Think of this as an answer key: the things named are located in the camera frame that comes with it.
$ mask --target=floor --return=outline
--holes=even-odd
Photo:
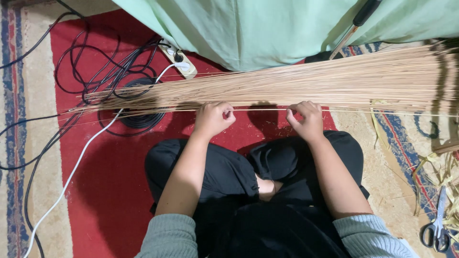
[[[109,0],[67,0],[70,6],[91,20],[110,25],[122,36],[121,53],[127,53],[142,44],[154,33]],[[53,1],[13,1],[2,9],[3,63],[29,50],[50,24],[63,12]],[[62,92],[55,85],[53,71],[62,53],[82,29],[79,20],[59,23],[44,42],[24,60],[23,65],[0,70],[3,98],[0,97],[0,121],[4,126],[24,118],[56,114],[73,107],[75,95]],[[97,29],[90,36],[90,44],[110,53],[115,46],[112,35]],[[387,47],[385,43],[367,44],[343,49],[344,56],[373,52]],[[139,62],[145,61],[142,56]],[[82,56],[83,76],[89,76],[96,67],[105,64],[100,55],[88,51]],[[198,56],[190,57],[199,73],[215,72],[220,67]],[[152,67],[158,72],[169,63],[161,53],[154,56]],[[165,75],[176,75],[170,69]],[[59,79],[66,89],[78,90],[71,67],[64,60]],[[164,81],[179,79],[165,77]],[[239,153],[260,142],[292,135],[281,112],[239,112],[235,124],[213,138],[213,143]],[[420,257],[444,257],[425,248],[419,241],[419,230],[435,213],[436,190],[422,188],[422,215],[413,216],[415,198],[411,173],[419,163],[418,156],[431,153],[431,146],[443,143],[453,136],[451,123],[446,118],[376,115],[384,147],[376,141],[371,116],[363,113],[324,112],[324,129],[349,132],[364,151],[363,186],[370,192],[369,203],[375,214],[381,216],[389,230],[405,239]],[[100,130],[95,115],[88,115],[55,144],[40,161],[29,200],[31,220],[36,223],[54,203],[62,191],[86,141]],[[89,146],[70,187],[50,216],[43,221],[38,235],[48,257],[102,257],[134,256],[151,219],[148,209],[152,198],[143,174],[145,153],[157,142],[168,138],[186,138],[193,129],[191,112],[166,113],[150,132],[123,138],[101,134]],[[438,132],[431,133],[432,124]],[[0,161],[13,166],[28,161],[54,134],[65,118],[34,121],[10,130],[0,138]],[[129,132],[121,123],[113,126],[116,132]],[[22,257],[27,250],[30,232],[23,218],[23,194],[32,167],[0,171],[0,257]],[[429,184],[422,176],[432,171],[426,166],[417,178],[422,185]],[[447,256],[457,257],[452,249]],[[30,257],[39,257],[36,247]]]

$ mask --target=sleeve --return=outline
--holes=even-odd
[[[195,258],[198,257],[195,222],[182,214],[155,216],[136,258]]]
[[[384,221],[366,214],[333,222],[347,251],[357,257],[411,258],[411,251],[387,230]]]

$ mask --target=black pants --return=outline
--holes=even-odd
[[[342,131],[324,131],[357,185],[361,184],[364,165],[358,142]],[[145,171],[153,199],[158,201],[187,140],[165,140],[154,146],[145,159]],[[207,149],[206,169],[199,204],[193,219],[200,257],[209,254],[221,224],[249,203],[258,202],[255,177],[277,180],[284,185],[271,202],[285,204],[301,201],[326,210],[319,188],[314,160],[306,142],[298,136],[264,143],[250,150],[247,158],[214,144]],[[360,186],[368,198],[368,192]]]

